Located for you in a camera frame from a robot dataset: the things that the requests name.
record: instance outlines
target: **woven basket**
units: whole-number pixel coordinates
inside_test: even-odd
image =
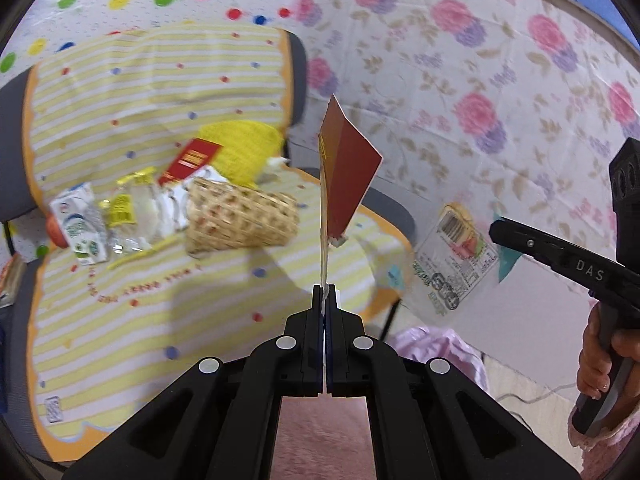
[[[187,202],[187,252],[285,245],[298,233],[296,200],[195,178]]]

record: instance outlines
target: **white milk carton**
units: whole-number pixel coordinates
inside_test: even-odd
[[[109,258],[107,229],[95,204],[91,184],[85,182],[63,191],[49,206],[81,264],[96,264]]]

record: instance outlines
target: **red card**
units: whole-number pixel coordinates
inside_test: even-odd
[[[221,148],[219,144],[204,139],[191,139],[169,168],[160,176],[158,184],[184,180],[191,173],[210,163],[213,156]]]
[[[326,235],[329,240],[340,240],[382,164],[382,155],[345,117],[335,96],[322,121],[319,149]]]

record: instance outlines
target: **fluffy pink sleeve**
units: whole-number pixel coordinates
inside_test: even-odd
[[[611,468],[640,424],[640,403],[618,427],[602,430],[599,436],[589,438],[575,431],[571,424],[575,408],[569,415],[569,442],[582,448],[582,480],[599,480]]]

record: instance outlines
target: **black handle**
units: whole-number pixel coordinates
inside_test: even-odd
[[[585,436],[597,436],[602,428],[602,421],[612,410],[620,393],[625,387],[634,361],[631,358],[620,357],[611,347],[611,337],[622,326],[618,311],[604,303],[598,307],[600,313],[600,346],[611,357],[611,371],[609,372],[609,390],[602,392],[600,399],[594,400],[585,394],[580,394],[575,403],[576,411],[572,417],[572,424],[579,433]]]

